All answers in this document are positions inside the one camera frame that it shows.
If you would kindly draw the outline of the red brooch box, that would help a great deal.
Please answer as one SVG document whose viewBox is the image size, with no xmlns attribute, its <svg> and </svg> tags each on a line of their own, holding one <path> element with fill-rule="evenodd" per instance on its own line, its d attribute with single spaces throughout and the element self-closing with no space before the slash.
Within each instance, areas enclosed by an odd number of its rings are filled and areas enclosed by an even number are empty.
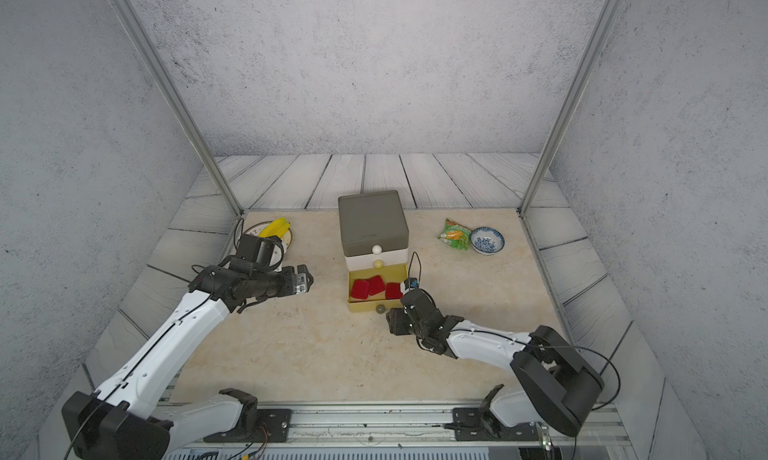
<svg viewBox="0 0 768 460">
<path fill-rule="evenodd" d="M 366 279 L 356 279 L 350 289 L 350 299 L 352 301 L 365 301 L 369 297 L 369 281 Z"/>
<path fill-rule="evenodd" d="M 367 282 L 368 282 L 367 294 L 369 297 L 376 296 L 384 292 L 386 289 L 386 282 L 383 280 L 383 278 L 380 275 L 369 278 Z"/>
<path fill-rule="evenodd" d="M 400 283 L 390 282 L 386 284 L 385 299 L 399 300 L 403 297 L 403 287 Z"/>
</svg>

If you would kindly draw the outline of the yellow bottom drawer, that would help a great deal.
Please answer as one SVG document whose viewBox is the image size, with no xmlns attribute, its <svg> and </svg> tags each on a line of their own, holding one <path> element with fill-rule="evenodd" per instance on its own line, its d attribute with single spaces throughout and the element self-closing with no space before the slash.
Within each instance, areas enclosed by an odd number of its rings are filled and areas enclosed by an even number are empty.
<svg viewBox="0 0 768 460">
<path fill-rule="evenodd" d="M 352 271 L 348 274 L 347 307 L 352 313 L 400 308 L 407 282 L 405 264 Z"/>
</svg>

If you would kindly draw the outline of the red brooch box front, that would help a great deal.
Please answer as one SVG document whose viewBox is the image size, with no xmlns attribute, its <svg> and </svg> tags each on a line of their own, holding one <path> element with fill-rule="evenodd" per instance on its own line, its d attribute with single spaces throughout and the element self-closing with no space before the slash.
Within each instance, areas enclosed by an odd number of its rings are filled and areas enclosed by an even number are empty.
<svg viewBox="0 0 768 460">
<path fill-rule="evenodd" d="M 350 299 L 352 301 L 365 301 L 369 297 L 369 281 L 366 279 L 356 279 L 350 289 Z"/>
</svg>

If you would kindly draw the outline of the white drawer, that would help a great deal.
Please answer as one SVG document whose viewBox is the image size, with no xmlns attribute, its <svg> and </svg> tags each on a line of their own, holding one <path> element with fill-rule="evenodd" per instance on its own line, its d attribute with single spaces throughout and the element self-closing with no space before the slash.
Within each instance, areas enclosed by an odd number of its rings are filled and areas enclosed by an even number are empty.
<svg viewBox="0 0 768 460">
<path fill-rule="evenodd" d="M 408 249 L 381 251 L 366 255 L 346 257 L 345 263 L 350 272 L 405 264 L 410 258 Z"/>
</svg>

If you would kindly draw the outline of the grey top drawer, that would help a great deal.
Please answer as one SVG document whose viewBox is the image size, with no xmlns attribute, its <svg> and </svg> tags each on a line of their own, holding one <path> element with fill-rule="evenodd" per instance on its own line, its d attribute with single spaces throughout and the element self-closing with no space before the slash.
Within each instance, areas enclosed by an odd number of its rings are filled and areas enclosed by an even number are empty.
<svg viewBox="0 0 768 460">
<path fill-rule="evenodd" d="M 396 190 L 338 198 L 340 238 L 346 257 L 409 248 L 409 228 Z"/>
</svg>

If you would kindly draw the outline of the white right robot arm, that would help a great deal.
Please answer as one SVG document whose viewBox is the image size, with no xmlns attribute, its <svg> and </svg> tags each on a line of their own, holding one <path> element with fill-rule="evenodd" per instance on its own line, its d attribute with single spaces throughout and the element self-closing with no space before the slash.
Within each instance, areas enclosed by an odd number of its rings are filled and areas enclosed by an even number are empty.
<svg viewBox="0 0 768 460">
<path fill-rule="evenodd" d="M 446 426 L 470 440 L 506 440 L 523 425 L 538 424 L 576 438 L 605 386 L 579 349 L 545 325 L 531 333 L 481 327 L 442 314 L 423 289 L 406 292 L 401 306 L 389 310 L 386 320 L 391 334 L 413 336 L 424 351 L 479 361 L 518 380 L 520 392 L 506 392 L 498 385 L 467 420 Z"/>
</svg>

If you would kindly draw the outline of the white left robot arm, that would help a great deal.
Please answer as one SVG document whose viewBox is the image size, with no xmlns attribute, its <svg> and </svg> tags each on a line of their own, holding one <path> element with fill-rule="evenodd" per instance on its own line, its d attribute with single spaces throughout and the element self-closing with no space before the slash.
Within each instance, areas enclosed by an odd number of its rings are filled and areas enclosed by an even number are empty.
<svg viewBox="0 0 768 460">
<path fill-rule="evenodd" d="M 230 314 L 306 293 L 313 283 L 304 265 L 250 273 L 204 268 L 173 314 L 130 360 L 93 393 L 76 392 L 65 402 L 66 453 L 80 459 L 160 459 L 212 435 L 246 443 L 267 439 L 256 397 L 238 389 L 224 389 L 164 418 L 154 412 L 175 374 Z"/>
</svg>

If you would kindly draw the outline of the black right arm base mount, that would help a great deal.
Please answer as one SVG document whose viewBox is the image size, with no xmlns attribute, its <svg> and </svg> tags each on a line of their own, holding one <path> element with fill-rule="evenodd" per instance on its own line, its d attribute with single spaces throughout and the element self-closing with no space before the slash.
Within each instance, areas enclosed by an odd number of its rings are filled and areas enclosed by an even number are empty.
<svg viewBox="0 0 768 460">
<path fill-rule="evenodd" d="M 453 431 L 454 439 L 459 442 L 539 440 L 535 425 L 522 423 L 507 427 L 491 413 L 491 401 L 496 398 L 502 387 L 503 384 L 496 385 L 482 400 L 479 407 L 454 408 L 452 422 L 444 424 L 443 428 Z"/>
</svg>

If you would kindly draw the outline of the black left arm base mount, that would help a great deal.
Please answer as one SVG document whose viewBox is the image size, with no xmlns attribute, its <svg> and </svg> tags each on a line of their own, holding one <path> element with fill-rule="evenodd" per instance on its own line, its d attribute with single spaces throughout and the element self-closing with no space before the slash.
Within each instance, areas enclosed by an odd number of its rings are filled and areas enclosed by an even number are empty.
<svg viewBox="0 0 768 460">
<path fill-rule="evenodd" d="M 237 400 L 242 409 L 237 423 L 231 429 L 206 437 L 206 442 L 287 442 L 293 413 L 291 409 L 259 407 L 255 396 L 234 388 L 222 389 L 219 393 Z"/>
</svg>

